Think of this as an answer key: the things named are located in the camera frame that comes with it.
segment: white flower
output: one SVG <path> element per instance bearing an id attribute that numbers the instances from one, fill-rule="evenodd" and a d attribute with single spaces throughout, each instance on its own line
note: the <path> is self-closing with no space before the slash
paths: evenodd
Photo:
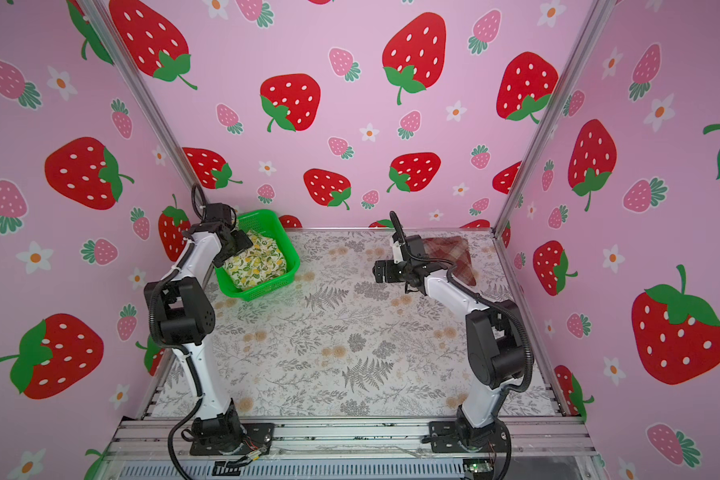
<path id="1" fill-rule="evenodd" d="M 10 480 L 27 480 L 31 475 L 37 475 L 43 471 L 43 464 L 40 460 L 45 456 L 45 448 L 38 453 L 24 452 L 21 454 L 21 464 L 10 471 L 6 478 Z"/>
<path id="2" fill-rule="evenodd" d="M 166 155 L 161 146 L 158 145 L 154 150 L 152 150 L 152 155 L 155 156 L 156 164 L 163 165 L 163 167 L 166 166 Z"/>
<path id="3" fill-rule="evenodd" d="M 547 320 L 544 322 L 544 331 L 547 332 L 547 335 L 552 338 L 552 335 L 554 335 L 554 327 L 552 326 L 552 320 Z"/>
<path id="4" fill-rule="evenodd" d="M 624 54 L 617 52 L 616 47 L 614 47 L 614 51 L 610 53 L 610 56 L 603 60 L 603 78 L 613 77 L 616 74 L 616 66 L 621 62 L 623 56 Z"/>
<path id="5" fill-rule="evenodd" d="M 37 242 L 32 241 L 29 244 L 29 251 L 16 254 L 16 258 L 27 263 L 27 274 L 31 274 L 38 268 L 41 270 L 50 270 L 50 262 L 48 259 L 53 254 L 53 250 L 43 250 Z"/>
<path id="6" fill-rule="evenodd" d="M 448 116 L 445 120 L 456 120 L 461 121 L 461 115 L 467 111 L 466 107 L 461 106 L 461 100 L 457 101 L 453 107 L 446 107 L 445 111 L 448 112 Z"/>
<path id="7" fill-rule="evenodd" d="M 662 2 L 663 0 L 648 0 L 648 3 L 646 4 L 646 9 L 653 7 L 653 11 L 658 12 Z"/>
<path id="8" fill-rule="evenodd" d="M 650 104 L 651 112 L 648 114 L 644 124 L 652 124 L 653 131 L 659 131 L 661 124 L 664 120 L 669 120 L 675 116 L 675 111 L 670 108 L 672 100 L 674 100 L 675 94 L 670 94 L 669 97 L 665 98 L 664 101 L 654 99 Z"/>
<path id="9" fill-rule="evenodd" d="M 635 464 L 626 463 L 619 457 L 619 476 L 624 480 L 640 480 L 635 474 Z"/>
<path id="10" fill-rule="evenodd" d="M 610 267 L 614 273 L 618 272 L 619 264 L 624 262 L 624 257 L 619 255 L 619 246 L 614 245 L 614 247 L 610 250 L 603 248 L 603 256 L 605 257 L 605 260 L 603 261 L 603 268 Z"/>
<path id="11" fill-rule="evenodd" d="M 134 268 L 134 274 L 128 275 L 128 280 L 133 283 L 133 285 L 131 285 L 133 290 L 139 288 L 140 286 L 143 287 L 146 285 L 146 272 L 143 272 L 142 270 L 139 270 L 139 267 L 136 267 Z"/>
<path id="12" fill-rule="evenodd" d="M 465 187 L 464 182 L 461 182 L 461 185 L 456 185 L 454 187 L 454 197 L 456 195 L 461 195 L 461 197 L 463 197 L 467 190 L 469 190 L 469 187 Z"/>
<path id="13" fill-rule="evenodd" d="M 541 16 L 537 22 L 537 26 L 548 24 L 553 27 L 557 21 L 557 15 L 562 15 L 566 11 L 565 5 L 560 5 L 560 0 L 552 0 L 549 3 L 541 4 Z"/>
<path id="14" fill-rule="evenodd" d="M 367 127 L 361 128 L 360 133 L 362 134 L 362 140 L 370 140 L 372 142 L 376 141 L 376 135 L 378 135 L 378 130 L 375 130 L 373 125 L 368 124 Z"/>
<path id="15" fill-rule="evenodd" d="M 71 94 L 77 94 L 77 89 L 70 83 L 70 75 L 67 72 L 59 73 L 56 68 L 48 66 L 48 73 L 50 74 L 48 86 L 58 90 L 64 100 L 69 100 Z"/>
<path id="16" fill-rule="evenodd" d="M 272 175 L 272 172 L 277 172 L 277 168 L 272 166 L 272 162 L 259 161 L 259 171 L 264 172 L 267 177 Z"/>
<path id="17" fill-rule="evenodd" d="M 123 402 L 128 401 L 128 389 L 130 388 L 130 385 L 122 386 L 121 384 L 117 384 L 117 389 L 115 389 L 115 394 L 110 397 L 110 402 L 115 404 L 115 410 L 120 408 L 120 404 Z"/>
<path id="18" fill-rule="evenodd" d="M 228 19 L 224 8 L 230 4 L 230 0 L 202 0 L 202 3 L 208 5 L 209 17 L 216 18 L 218 15 L 224 20 Z"/>
<path id="19" fill-rule="evenodd" d="M 603 360 L 605 360 L 603 375 L 609 376 L 610 379 L 614 381 L 614 385 L 619 385 L 619 379 L 626 378 L 624 370 L 619 368 L 619 359 L 614 358 L 613 360 L 608 360 L 608 357 L 604 356 Z"/>

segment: red plaid cloth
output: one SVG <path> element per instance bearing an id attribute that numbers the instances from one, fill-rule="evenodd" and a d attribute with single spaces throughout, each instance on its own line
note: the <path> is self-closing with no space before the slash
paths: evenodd
<path id="1" fill-rule="evenodd" d="M 470 286 L 476 286 L 472 272 L 472 258 L 469 255 L 469 243 L 462 236 L 424 238 L 424 251 L 433 258 L 450 260 L 456 264 L 454 276 Z"/>

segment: pink wallpaper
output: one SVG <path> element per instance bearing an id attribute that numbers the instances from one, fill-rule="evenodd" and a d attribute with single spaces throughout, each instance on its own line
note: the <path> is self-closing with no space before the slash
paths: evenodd
<path id="1" fill-rule="evenodd" d="M 720 1 L 615 6 L 510 219 L 610 478 L 720 478 Z"/>
<path id="2" fill-rule="evenodd" d="M 0 478 L 88 478 L 162 358 L 142 289 L 189 195 L 109 61 L 74 4 L 0 2 Z"/>
<path id="3" fill-rule="evenodd" d="M 495 223 L 590 4 L 109 6 L 210 199 L 453 227 Z"/>

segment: plaid fabric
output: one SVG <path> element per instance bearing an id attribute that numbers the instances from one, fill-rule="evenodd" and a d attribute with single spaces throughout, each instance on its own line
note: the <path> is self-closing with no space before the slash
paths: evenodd
<path id="1" fill-rule="evenodd" d="M 472 259 L 469 255 L 469 243 L 462 236 L 442 238 L 424 238 L 424 251 L 433 258 L 450 260 L 456 264 L 454 276 L 470 286 L 476 286 L 472 272 Z"/>

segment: green basket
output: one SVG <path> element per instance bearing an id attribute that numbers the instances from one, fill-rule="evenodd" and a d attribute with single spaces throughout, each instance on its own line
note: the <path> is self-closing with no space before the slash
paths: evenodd
<path id="1" fill-rule="evenodd" d="M 293 283 L 293 276 L 301 265 L 301 259 L 298 258 L 298 253 L 296 249 L 293 248 L 291 239 L 288 238 L 285 229 L 282 228 L 277 214 L 271 210 L 255 210 L 238 216 L 237 224 L 240 230 L 244 232 L 253 230 L 258 234 L 275 239 L 278 248 L 286 258 L 286 272 L 277 278 L 268 280 L 253 288 L 240 291 L 232 282 L 230 274 L 223 268 L 217 268 L 216 278 L 219 279 L 219 290 L 221 290 L 224 295 L 250 302 L 255 298 L 277 290 L 281 286 Z"/>

